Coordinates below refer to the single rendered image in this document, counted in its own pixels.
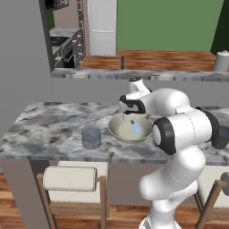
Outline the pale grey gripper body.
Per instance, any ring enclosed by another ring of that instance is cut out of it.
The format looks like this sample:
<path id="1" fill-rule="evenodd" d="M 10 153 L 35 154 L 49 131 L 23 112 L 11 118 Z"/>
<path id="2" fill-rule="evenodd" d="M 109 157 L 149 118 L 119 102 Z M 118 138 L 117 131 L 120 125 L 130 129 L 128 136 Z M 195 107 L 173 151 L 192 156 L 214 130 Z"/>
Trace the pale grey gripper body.
<path id="1" fill-rule="evenodd" d="M 124 119 L 124 121 L 134 121 L 141 117 L 146 117 L 146 114 L 134 112 L 134 111 L 122 111 L 121 117 Z"/>

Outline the cream ice bowl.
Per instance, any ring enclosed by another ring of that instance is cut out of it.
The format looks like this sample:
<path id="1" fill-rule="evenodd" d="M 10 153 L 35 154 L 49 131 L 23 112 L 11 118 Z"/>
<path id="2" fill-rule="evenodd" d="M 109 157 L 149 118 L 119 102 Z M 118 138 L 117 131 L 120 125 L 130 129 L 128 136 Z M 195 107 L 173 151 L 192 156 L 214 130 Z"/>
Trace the cream ice bowl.
<path id="1" fill-rule="evenodd" d="M 139 123 L 141 133 L 133 133 L 130 121 L 124 121 L 120 114 L 114 116 L 108 123 L 108 130 L 119 141 L 128 144 L 139 143 L 146 140 L 152 134 L 153 123 L 146 117 L 134 120 L 134 123 Z"/>

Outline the grey glass of water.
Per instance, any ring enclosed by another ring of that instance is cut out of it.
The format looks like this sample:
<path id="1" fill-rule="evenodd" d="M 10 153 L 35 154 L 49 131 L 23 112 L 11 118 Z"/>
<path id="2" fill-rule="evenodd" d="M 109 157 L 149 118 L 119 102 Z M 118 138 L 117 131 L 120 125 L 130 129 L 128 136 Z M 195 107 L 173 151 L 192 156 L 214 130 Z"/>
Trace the grey glass of water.
<path id="1" fill-rule="evenodd" d="M 99 129 L 88 127 L 81 132 L 82 146 L 87 149 L 98 148 L 101 145 Z"/>

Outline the white fridge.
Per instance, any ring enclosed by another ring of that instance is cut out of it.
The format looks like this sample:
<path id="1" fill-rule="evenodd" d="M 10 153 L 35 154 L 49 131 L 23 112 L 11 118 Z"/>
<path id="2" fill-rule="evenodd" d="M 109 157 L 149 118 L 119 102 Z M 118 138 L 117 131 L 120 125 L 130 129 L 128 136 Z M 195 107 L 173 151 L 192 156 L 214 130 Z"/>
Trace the white fridge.
<path id="1" fill-rule="evenodd" d="M 89 53 L 116 55 L 117 0 L 88 0 Z"/>

